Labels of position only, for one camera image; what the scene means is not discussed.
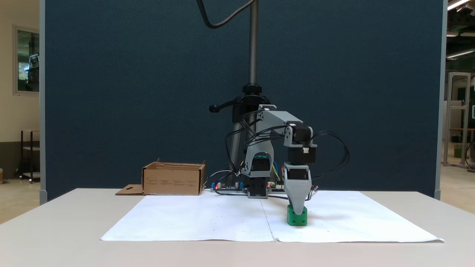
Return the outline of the grey wide fixed gripper jaw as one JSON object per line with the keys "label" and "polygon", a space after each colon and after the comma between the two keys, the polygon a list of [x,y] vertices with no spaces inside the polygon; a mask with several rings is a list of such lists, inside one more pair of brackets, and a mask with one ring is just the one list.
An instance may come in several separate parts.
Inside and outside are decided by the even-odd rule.
{"label": "grey wide fixed gripper jaw", "polygon": [[311,185],[286,185],[284,191],[289,199],[290,206],[296,215],[303,214],[304,203],[311,191]]}

